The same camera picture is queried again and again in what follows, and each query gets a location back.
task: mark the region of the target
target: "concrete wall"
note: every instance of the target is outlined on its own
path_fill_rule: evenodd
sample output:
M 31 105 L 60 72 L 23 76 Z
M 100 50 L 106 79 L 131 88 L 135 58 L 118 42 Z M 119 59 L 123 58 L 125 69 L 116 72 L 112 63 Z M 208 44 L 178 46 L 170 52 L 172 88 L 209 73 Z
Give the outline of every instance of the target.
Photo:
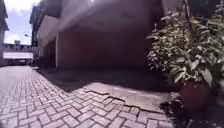
M 102 33 L 71 29 L 59 34 L 59 68 L 143 67 L 147 51 L 143 33 Z
M 0 29 L 0 66 L 3 65 L 3 42 L 5 31 Z
M 62 0 L 59 30 L 70 28 L 81 19 L 119 0 Z
M 153 15 L 163 13 L 156 4 L 154 0 L 114 0 L 79 22 L 74 20 L 72 27 L 59 32 L 57 67 L 146 67 L 148 44 L 145 38 L 153 29 Z
M 168 13 L 176 12 L 177 9 L 182 9 L 182 0 L 162 0 L 164 14 L 168 15 Z

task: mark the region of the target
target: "building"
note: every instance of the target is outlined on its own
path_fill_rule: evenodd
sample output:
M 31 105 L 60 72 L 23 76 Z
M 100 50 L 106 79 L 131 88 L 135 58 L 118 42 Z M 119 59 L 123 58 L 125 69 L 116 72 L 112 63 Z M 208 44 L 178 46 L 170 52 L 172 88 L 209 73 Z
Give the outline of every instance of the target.
M 3 44 L 3 66 L 28 64 L 33 60 L 33 50 L 30 45 L 23 45 L 19 40 L 14 44 Z
M 180 0 L 43 0 L 31 14 L 32 44 L 49 67 L 144 68 L 145 37 L 164 13 L 180 4 Z
M 32 46 L 20 44 L 20 41 L 15 41 L 15 44 L 3 44 L 3 52 L 32 52 Z
M 9 30 L 5 19 L 8 17 L 5 3 L 0 0 L 0 66 L 3 64 L 3 42 L 5 31 Z

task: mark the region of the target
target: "paving stone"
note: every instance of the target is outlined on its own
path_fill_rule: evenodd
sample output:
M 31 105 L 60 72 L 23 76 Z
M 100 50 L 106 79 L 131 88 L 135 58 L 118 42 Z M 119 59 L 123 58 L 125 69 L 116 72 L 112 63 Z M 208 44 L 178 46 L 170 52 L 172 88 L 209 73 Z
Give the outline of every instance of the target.
M 27 111 L 23 110 L 19 112 L 19 119 L 27 118 Z
M 56 120 L 54 122 L 44 125 L 43 128 L 57 128 L 62 126 L 63 124 L 64 122 L 62 120 Z
M 48 107 L 45 109 L 48 115 L 54 115 L 56 114 L 56 110 L 53 107 Z
M 78 110 L 76 110 L 75 108 L 70 108 L 67 110 L 73 117 L 77 117 L 79 115 L 81 115 L 81 112 L 79 112 Z
M 18 126 L 18 117 L 13 117 L 8 119 L 8 125 L 11 128 L 17 127 Z
M 103 126 L 107 126 L 110 123 L 108 119 L 101 117 L 99 115 L 93 116 L 92 119 Z
M 133 122 L 133 121 L 130 121 L 130 120 L 127 120 L 125 123 L 124 123 L 125 126 L 128 126 L 130 128 L 145 128 L 145 125 L 143 124 L 140 124 L 140 123 L 136 123 L 136 122 Z
M 42 125 L 45 125 L 51 122 L 49 116 L 46 113 L 39 115 L 39 119 Z
M 4 94 L 0 90 L 0 122 L 9 128 L 155 128 L 157 125 L 169 128 L 172 125 L 163 114 L 128 107 L 122 100 L 83 88 L 67 93 L 35 71 L 28 72 L 30 75 L 20 75 L 23 79 L 12 78 L 14 84 L 5 84 L 4 88 L 8 89 Z
M 60 126 L 59 128 L 70 128 L 67 124 Z
M 42 113 L 45 113 L 44 109 L 33 111 L 33 112 L 29 113 L 28 115 L 29 115 L 29 117 L 32 117 L 32 116 L 40 115 Z
M 114 104 L 114 103 L 109 103 L 109 104 L 104 108 L 104 110 L 106 110 L 106 111 L 111 111 L 114 107 L 115 107 L 115 104 Z
M 34 102 L 35 107 L 42 105 L 42 103 L 38 100 Z
M 121 124 L 124 122 L 124 118 L 117 117 L 114 121 L 108 126 L 108 128 L 120 128 Z
M 32 111 L 34 111 L 34 110 L 35 110 L 34 105 L 29 105 L 29 106 L 27 106 L 27 111 L 28 111 L 28 112 L 32 112 Z
M 102 110 L 100 108 L 93 108 L 92 111 L 97 113 L 97 114 L 99 114 L 99 115 L 101 115 L 101 116 L 105 116 L 107 114 L 106 111 L 104 111 L 104 110 Z
M 65 106 L 62 106 L 62 107 L 60 107 L 60 108 L 57 108 L 56 110 L 57 110 L 58 112 L 61 112 L 61 111 L 67 110 L 67 109 L 69 109 L 69 108 L 71 108 L 71 107 L 72 107 L 71 105 L 65 105 Z
M 123 106 L 122 111 L 124 111 L 124 112 L 129 112 L 130 109 L 131 109 L 131 108 L 128 107 L 128 106 Z
M 132 107 L 131 110 L 130 110 L 130 113 L 135 114 L 135 115 L 138 115 L 138 113 L 139 113 L 139 108 L 137 108 L 137 107 Z
M 92 99 L 95 100 L 95 101 L 97 101 L 97 102 L 102 102 L 103 101 L 103 99 L 101 99 L 99 97 L 93 97 Z
M 78 117 L 78 120 L 82 122 L 82 121 L 84 121 L 84 120 L 90 118 L 90 117 L 93 116 L 94 114 L 95 114 L 94 112 L 92 112 L 92 111 L 88 111 L 88 112 L 84 113 L 83 115 L 79 116 L 79 117 Z
M 80 109 L 80 111 L 81 111 L 82 113 L 85 113 L 85 112 L 91 110 L 92 108 L 94 108 L 94 106 L 90 104 L 90 105 L 88 105 L 88 106 L 86 106 L 86 107 Z
M 117 99 L 113 100 L 112 103 L 119 104 L 119 105 L 124 105 L 124 101 L 117 100 Z
M 146 124 L 147 119 L 148 119 L 148 112 L 140 111 L 137 121 L 140 123 Z
M 73 102 L 73 100 L 67 100 L 61 103 L 62 106 L 65 106 L 67 104 L 71 104 Z
M 99 102 L 93 102 L 92 105 L 96 106 L 96 107 L 99 107 L 99 108 L 104 108 L 105 105 L 102 104 L 102 103 L 99 103 Z
M 33 116 L 33 117 L 30 117 L 30 118 L 27 118 L 27 119 L 20 120 L 19 125 L 26 125 L 26 124 L 32 123 L 34 121 L 37 121 L 37 116 Z
M 11 107 L 4 108 L 3 111 L 2 111 L 2 115 L 9 114 L 10 113 L 10 110 L 11 110 Z
M 102 103 L 105 104 L 105 105 L 107 105 L 107 104 L 109 104 L 112 100 L 113 100 L 112 98 L 108 98 L 108 99 L 104 100 Z
M 29 125 L 23 125 L 23 126 L 19 126 L 18 128 L 29 128 Z
M 82 99 L 80 99 L 80 98 L 75 98 L 75 99 L 73 99 L 75 102 L 77 102 L 77 103 L 83 103 L 84 102 L 84 100 L 82 100 Z
M 106 115 L 106 118 L 113 120 L 119 112 L 119 110 L 113 109 L 110 113 Z
M 63 118 L 63 120 L 70 126 L 70 127 L 75 127 L 76 125 L 79 124 L 79 122 L 73 118 L 72 116 L 68 115 L 68 116 L 65 116 Z
M 76 102 L 73 102 L 73 103 L 72 103 L 72 106 L 75 107 L 75 108 L 77 108 L 77 109 L 80 109 L 80 108 L 83 107 L 81 104 L 76 103 Z
M 62 112 L 59 112 L 59 113 L 57 113 L 57 114 L 52 115 L 52 116 L 51 116 L 51 119 L 52 119 L 53 121 L 55 121 L 55 120 L 60 119 L 60 118 L 62 118 L 62 117 L 64 117 L 64 116 L 66 116 L 66 115 L 68 115 L 68 112 L 66 112 L 66 111 L 62 111 Z
M 99 124 L 94 124 L 91 128 L 105 128 L 105 127 L 103 127 L 103 126 L 101 126 Z
M 41 128 L 41 124 L 39 121 L 35 121 L 30 124 L 30 128 Z
M 158 121 L 157 120 L 148 120 L 147 128 L 157 128 L 158 127 Z
M 123 117 L 123 118 L 126 118 L 128 120 L 131 120 L 131 121 L 136 121 L 136 115 L 134 114 L 131 114 L 131 113 L 126 113 L 126 112 L 121 112 L 119 114 L 120 117 Z
M 53 105 L 54 108 L 59 108 L 61 107 L 61 105 L 58 102 L 53 102 L 51 103 Z
M 82 105 L 83 105 L 83 106 L 87 106 L 87 105 L 89 105 L 89 104 L 91 104 L 91 103 L 93 103 L 93 102 L 94 102 L 93 100 L 88 100 L 88 101 L 86 101 L 86 102 L 83 102 Z
M 14 108 L 14 109 L 11 109 L 11 112 L 19 112 L 19 111 L 22 111 L 22 110 L 26 110 L 26 107 Z
M 83 100 L 86 100 L 86 101 L 87 101 L 87 100 L 89 100 L 89 99 L 91 99 L 91 98 L 93 98 L 93 97 L 94 97 L 94 96 L 92 96 L 92 95 L 88 95 L 88 96 L 84 97 Z
M 76 128 L 90 128 L 95 122 L 93 120 L 86 120 L 80 125 L 78 125 Z
M 17 113 L 14 112 L 14 113 L 9 113 L 9 114 L 6 114 L 6 115 L 1 115 L 0 116 L 0 120 L 4 120 L 4 119 L 8 119 L 8 118 L 12 118 L 12 117 L 15 117 L 17 116 Z

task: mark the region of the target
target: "green leaf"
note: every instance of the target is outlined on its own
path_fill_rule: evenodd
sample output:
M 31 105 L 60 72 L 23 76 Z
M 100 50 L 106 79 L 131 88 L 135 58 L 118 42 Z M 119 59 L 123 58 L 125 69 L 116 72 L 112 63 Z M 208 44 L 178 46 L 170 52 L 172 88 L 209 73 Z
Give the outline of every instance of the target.
M 185 58 L 184 57 L 180 57 L 176 60 L 177 63 L 181 63 L 181 62 L 184 62 L 185 61 Z
M 212 86 L 212 74 L 211 72 L 206 68 L 205 70 L 201 70 L 201 74 L 204 78 L 204 80 L 210 85 Z
M 191 63 L 191 70 L 194 70 L 198 66 L 199 62 L 200 61 L 197 59 L 193 63 Z
M 181 73 L 175 78 L 174 83 L 177 83 L 181 78 L 183 78 L 183 76 L 184 76 L 184 72 L 181 72 Z

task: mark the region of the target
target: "white wall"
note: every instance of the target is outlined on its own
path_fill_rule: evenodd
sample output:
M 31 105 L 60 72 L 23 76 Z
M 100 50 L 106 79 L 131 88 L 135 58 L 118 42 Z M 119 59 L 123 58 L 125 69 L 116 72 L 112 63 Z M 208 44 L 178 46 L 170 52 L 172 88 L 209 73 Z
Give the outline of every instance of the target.
M 46 46 L 56 37 L 58 33 L 58 24 L 59 19 L 47 15 L 44 16 L 41 26 L 37 32 L 37 39 L 42 40 L 43 46 Z
M 63 0 L 59 31 L 65 30 L 83 17 L 117 0 Z

